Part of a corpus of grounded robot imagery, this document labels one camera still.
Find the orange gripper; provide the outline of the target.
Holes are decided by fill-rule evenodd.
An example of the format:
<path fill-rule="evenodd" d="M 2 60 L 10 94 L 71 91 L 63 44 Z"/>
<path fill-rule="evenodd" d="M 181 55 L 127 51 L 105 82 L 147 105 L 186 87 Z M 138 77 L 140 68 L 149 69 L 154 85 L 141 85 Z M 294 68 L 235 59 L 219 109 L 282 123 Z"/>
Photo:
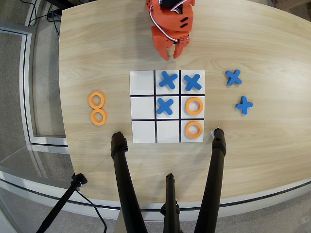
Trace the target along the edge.
<path fill-rule="evenodd" d="M 173 58 L 177 59 L 183 52 L 184 47 L 190 43 L 189 32 L 180 32 L 169 29 L 162 29 L 157 26 L 151 27 L 154 46 L 162 58 L 169 60 L 167 49 L 175 45 Z"/>

